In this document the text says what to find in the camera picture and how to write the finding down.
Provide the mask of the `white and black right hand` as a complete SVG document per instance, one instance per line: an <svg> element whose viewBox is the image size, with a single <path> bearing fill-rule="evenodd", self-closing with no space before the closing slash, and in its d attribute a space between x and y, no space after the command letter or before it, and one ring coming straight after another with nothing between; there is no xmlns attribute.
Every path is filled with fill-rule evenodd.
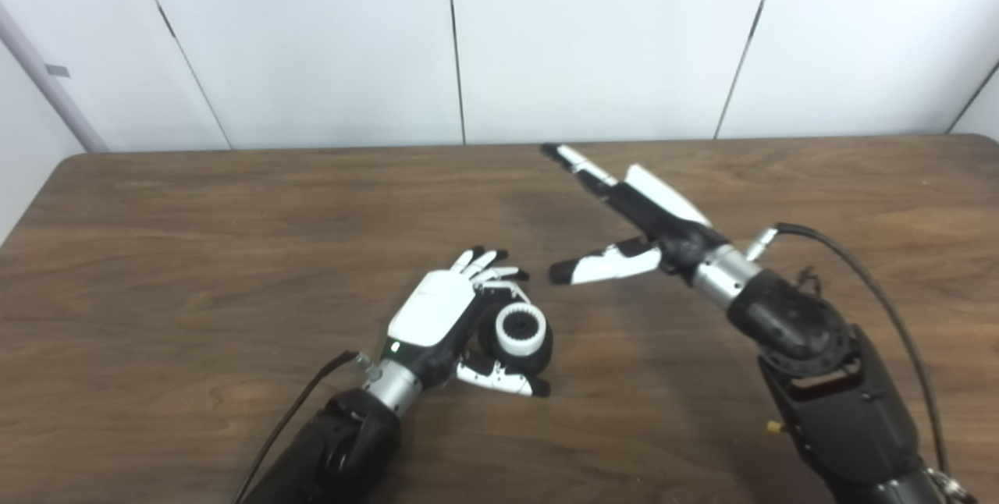
<svg viewBox="0 0 999 504"><path fill-rule="evenodd" d="M640 231L631 240L554 263L549 267L553 284L599 282L659 269L692 286L699 266L729 244L684 196L638 164L618 180L571 146L542 144L540 152Z"/></svg>

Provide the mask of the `white and black left hand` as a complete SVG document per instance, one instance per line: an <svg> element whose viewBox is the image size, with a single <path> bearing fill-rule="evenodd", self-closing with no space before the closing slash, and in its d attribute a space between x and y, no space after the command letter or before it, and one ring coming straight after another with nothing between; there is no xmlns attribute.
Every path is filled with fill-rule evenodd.
<svg viewBox="0 0 999 504"><path fill-rule="evenodd" d="M429 271L386 329L374 376L365 383L378 401L403 413L418 394L454 379L514 395L546 398L552 387L513 357L470 352L467 344L507 308L534 309L521 283L528 273L500 265L504 250L475 246L449 267Z"/></svg>

